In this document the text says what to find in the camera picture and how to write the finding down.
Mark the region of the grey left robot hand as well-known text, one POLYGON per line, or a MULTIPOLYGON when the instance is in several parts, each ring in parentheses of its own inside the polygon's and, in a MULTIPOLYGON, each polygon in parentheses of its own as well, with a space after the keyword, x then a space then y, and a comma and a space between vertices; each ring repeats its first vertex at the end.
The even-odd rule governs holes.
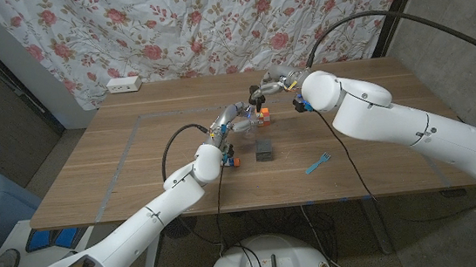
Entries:
POLYGON ((258 123, 255 106, 243 102, 234 103, 227 106, 209 127, 206 143, 220 147, 230 132, 246 132, 258 123))

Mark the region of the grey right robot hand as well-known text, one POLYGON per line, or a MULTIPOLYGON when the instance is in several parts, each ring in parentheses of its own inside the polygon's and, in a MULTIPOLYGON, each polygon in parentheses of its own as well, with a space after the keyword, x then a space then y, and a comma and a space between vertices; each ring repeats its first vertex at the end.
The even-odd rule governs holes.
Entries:
POLYGON ((272 65, 262 77, 259 89, 264 96, 278 92, 292 92, 299 90, 309 75, 310 72, 304 68, 272 65))

